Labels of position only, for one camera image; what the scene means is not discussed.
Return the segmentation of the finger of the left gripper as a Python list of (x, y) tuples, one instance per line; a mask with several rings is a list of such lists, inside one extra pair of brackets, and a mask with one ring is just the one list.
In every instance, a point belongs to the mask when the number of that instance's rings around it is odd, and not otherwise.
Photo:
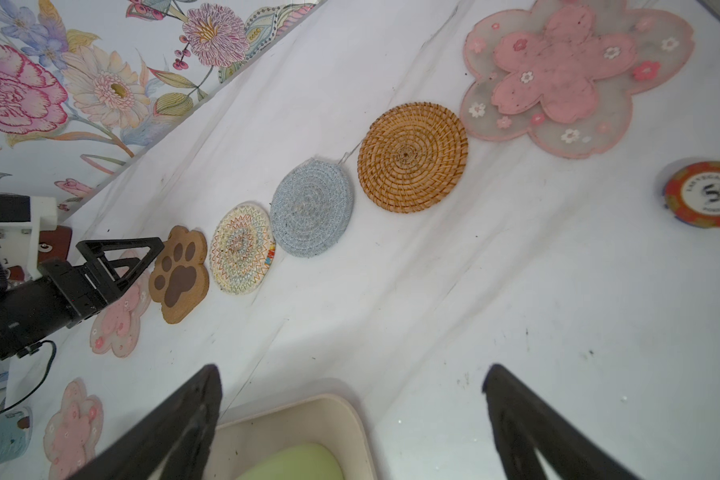
[(159, 237), (83, 240), (77, 250), (86, 278), (100, 294), (125, 294), (164, 249)]

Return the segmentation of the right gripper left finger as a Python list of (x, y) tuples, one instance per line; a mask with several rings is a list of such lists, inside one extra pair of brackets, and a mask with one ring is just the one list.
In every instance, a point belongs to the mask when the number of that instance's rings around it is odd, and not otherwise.
[(200, 479), (217, 427), (222, 384), (203, 366), (74, 479)]

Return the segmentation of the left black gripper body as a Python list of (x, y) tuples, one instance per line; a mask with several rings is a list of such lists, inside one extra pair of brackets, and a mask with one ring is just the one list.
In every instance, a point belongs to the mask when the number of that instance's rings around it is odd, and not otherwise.
[(23, 356), (31, 347), (63, 327), (72, 327), (112, 304), (95, 283), (94, 266), (113, 269), (112, 280), (123, 278), (121, 260), (73, 266), (65, 260), (41, 264), (44, 276), (0, 294), (0, 360)]

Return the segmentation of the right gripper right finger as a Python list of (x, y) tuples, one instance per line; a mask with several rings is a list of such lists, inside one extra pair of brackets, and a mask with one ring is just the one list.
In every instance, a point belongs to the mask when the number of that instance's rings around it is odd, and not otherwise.
[(561, 479), (633, 479), (501, 364), (482, 386), (496, 450), (508, 479), (545, 479), (544, 458)]

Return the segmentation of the white multicolour zigzag coaster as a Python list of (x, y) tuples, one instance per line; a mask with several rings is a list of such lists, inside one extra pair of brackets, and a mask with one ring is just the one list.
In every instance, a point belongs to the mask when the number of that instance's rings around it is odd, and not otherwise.
[(241, 203), (217, 225), (209, 250), (211, 273), (225, 293), (245, 295), (262, 283), (275, 252), (267, 212), (255, 203)]

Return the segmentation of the grey-blue woven round coaster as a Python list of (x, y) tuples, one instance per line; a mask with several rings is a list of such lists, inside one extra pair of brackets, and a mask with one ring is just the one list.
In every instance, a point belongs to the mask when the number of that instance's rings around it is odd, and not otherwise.
[(353, 208), (354, 189), (344, 162), (313, 156), (275, 190), (270, 204), (275, 241), (295, 257), (321, 255), (341, 239)]

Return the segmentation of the woven rattan round coaster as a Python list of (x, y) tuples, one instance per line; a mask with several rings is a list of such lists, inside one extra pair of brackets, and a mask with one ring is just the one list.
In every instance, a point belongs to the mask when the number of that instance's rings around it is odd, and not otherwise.
[(369, 127), (358, 156), (359, 184), (384, 210), (423, 211), (458, 184), (468, 150), (465, 128), (451, 110), (431, 102), (402, 104)]

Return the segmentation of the pink flower coaster back left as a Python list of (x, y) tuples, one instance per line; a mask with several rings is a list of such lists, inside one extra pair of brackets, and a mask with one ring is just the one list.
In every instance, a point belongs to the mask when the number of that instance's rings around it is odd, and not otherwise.
[(141, 317), (151, 304), (148, 280), (149, 271), (145, 271), (120, 299), (96, 316), (89, 335), (93, 353), (112, 352), (125, 358), (133, 352), (141, 331)]

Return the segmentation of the pink flower coaster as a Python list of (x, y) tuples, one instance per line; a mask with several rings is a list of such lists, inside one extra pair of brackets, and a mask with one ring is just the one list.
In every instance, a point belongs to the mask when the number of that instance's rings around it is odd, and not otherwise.
[(693, 34), (675, 14), (624, 1), (537, 1), (497, 12), (465, 39), (475, 81), (461, 121), (485, 141), (528, 136), (562, 158), (602, 154), (627, 132), (634, 96), (685, 65)]
[(103, 422), (101, 400), (88, 394), (82, 379), (70, 382), (63, 392), (60, 409), (44, 432), (49, 479), (67, 479), (95, 458)]
[(93, 353), (112, 352), (125, 358), (133, 352), (141, 331), (141, 317), (151, 304), (148, 280), (149, 271), (145, 271), (120, 299), (96, 316), (89, 335)]

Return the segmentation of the brown paw print coaster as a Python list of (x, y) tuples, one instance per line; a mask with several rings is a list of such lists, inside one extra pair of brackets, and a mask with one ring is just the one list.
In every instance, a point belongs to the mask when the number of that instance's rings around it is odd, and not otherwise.
[(207, 295), (207, 253), (202, 232), (181, 225), (171, 229), (149, 277), (150, 297), (160, 305), (166, 323), (180, 323)]

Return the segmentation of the pink flower coaster front left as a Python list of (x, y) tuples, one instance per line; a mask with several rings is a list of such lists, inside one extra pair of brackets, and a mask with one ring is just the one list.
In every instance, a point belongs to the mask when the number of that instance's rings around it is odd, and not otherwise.
[(44, 432), (49, 479), (67, 479), (95, 458), (103, 422), (101, 400), (88, 394), (82, 379), (70, 382), (63, 392), (60, 409)]

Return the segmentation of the pink flower coaster right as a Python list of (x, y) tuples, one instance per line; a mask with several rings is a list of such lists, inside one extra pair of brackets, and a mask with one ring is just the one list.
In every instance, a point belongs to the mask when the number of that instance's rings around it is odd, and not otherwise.
[(624, 1), (537, 1), (497, 12), (465, 39), (475, 81), (461, 121), (485, 141), (528, 136), (562, 158), (602, 154), (627, 132), (634, 96), (685, 65), (693, 34), (675, 14)]

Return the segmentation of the brown wooden metronome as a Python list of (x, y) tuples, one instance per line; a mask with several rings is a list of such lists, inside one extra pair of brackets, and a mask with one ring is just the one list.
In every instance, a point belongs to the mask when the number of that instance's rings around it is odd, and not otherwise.
[(34, 260), (35, 266), (50, 259), (66, 260), (71, 245), (72, 230), (58, 226), (53, 231), (41, 231), (36, 243), (36, 255), (28, 254), (29, 243), (19, 240), (18, 246), (10, 245), (10, 241), (0, 239), (0, 261), (10, 283), (23, 283), (32, 279), (28, 264)]

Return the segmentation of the light green mug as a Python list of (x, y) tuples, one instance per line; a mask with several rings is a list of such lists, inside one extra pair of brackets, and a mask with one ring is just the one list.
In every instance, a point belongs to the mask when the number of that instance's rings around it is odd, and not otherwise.
[(343, 480), (342, 468), (323, 445), (305, 443), (287, 448), (258, 463), (240, 480)]

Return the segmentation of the beige serving tray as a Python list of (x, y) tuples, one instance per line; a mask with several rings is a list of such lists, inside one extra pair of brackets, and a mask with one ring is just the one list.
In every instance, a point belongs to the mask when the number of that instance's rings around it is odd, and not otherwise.
[(290, 447), (317, 443), (338, 460), (344, 479), (377, 477), (361, 418), (344, 398), (322, 394), (217, 427), (203, 477), (239, 479)]

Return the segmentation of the red poker chip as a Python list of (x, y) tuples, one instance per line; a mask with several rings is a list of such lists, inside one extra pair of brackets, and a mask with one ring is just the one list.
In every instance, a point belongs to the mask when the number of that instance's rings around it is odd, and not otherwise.
[(698, 228), (720, 228), (720, 161), (690, 164), (674, 173), (662, 191), (676, 219)]

